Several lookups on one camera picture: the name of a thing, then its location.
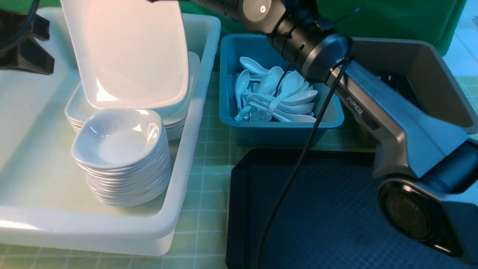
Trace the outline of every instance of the green cutting mat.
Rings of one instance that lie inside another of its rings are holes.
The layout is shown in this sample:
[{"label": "green cutting mat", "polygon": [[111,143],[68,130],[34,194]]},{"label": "green cutting mat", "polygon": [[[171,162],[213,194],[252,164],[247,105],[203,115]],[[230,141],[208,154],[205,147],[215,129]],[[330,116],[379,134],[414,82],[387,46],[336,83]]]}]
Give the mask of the green cutting mat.
[{"label": "green cutting mat", "polygon": [[[457,80],[478,112],[478,77]],[[250,148],[235,145],[219,120],[218,84],[218,73],[213,73],[185,201],[165,257],[0,245],[0,269],[224,269],[229,174]],[[340,129],[326,132],[316,148],[370,151],[358,145],[351,117]]]}]

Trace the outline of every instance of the stack of white bowls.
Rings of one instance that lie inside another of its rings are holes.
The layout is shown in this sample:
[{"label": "stack of white bowls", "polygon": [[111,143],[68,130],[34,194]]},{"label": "stack of white bowls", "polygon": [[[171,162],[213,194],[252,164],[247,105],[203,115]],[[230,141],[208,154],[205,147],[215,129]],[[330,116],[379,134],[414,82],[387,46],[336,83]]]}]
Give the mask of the stack of white bowls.
[{"label": "stack of white bowls", "polygon": [[[187,93],[181,102],[174,105],[161,108],[152,108],[151,110],[161,115],[168,140],[181,138],[184,124],[186,122],[189,104],[196,86],[197,75],[201,61],[196,53],[188,53],[189,64],[189,85]],[[100,111],[94,108],[87,100],[83,84],[80,83],[65,107],[65,115],[70,122],[73,130],[78,133],[85,124],[85,121],[93,114]]]},{"label": "stack of white bowls", "polygon": [[171,164],[166,129],[150,110],[105,109],[84,123],[72,156],[104,204],[128,207],[166,190]]}]

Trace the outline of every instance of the white plastic bin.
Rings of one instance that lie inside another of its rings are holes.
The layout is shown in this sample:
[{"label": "white plastic bin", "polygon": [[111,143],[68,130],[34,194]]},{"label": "white plastic bin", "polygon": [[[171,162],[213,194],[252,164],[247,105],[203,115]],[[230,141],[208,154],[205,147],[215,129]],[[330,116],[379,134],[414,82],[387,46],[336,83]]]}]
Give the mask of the white plastic bin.
[{"label": "white plastic bin", "polygon": [[91,195],[70,154],[75,133],[63,110],[80,78],[63,11],[44,8],[38,14],[51,22],[51,39],[40,44],[55,57],[55,73],[0,71],[5,93],[0,95],[0,243],[164,255],[186,193],[219,19],[184,14],[188,49],[201,65],[183,137],[170,143],[175,162],[166,194],[137,207],[114,208]]}]

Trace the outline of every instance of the gray plastic bin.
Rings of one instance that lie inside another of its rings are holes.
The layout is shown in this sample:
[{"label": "gray plastic bin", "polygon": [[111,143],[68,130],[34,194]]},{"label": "gray plastic bin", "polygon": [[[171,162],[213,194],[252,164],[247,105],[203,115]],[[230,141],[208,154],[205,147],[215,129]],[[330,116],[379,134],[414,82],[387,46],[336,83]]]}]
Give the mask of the gray plastic bin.
[{"label": "gray plastic bin", "polygon": [[[355,60],[368,71],[375,74],[383,69],[405,75],[428,115],[461,126],[468,134],[478,133],[478,116],[432,45],[398,39],[354,40],[360,41]],[[359,140],[364,146],[375,144],[364,129],[359,131]]]}]

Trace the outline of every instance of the dark blue tray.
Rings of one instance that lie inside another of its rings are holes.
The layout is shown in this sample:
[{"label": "dark blue tray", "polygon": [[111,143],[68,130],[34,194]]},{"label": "dark blue tray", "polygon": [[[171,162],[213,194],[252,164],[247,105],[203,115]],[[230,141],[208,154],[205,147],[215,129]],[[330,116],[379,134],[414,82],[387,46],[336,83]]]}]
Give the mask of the dark blue tray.
[{"label": "dark blue tray", "polygon": [[[257,149],[231,173],[229,269],[256,269],[267,219],[300,151]],[[383,218],[373,153],[310,152],[264,245],[267,269],[470,269],[395,231]]]}]

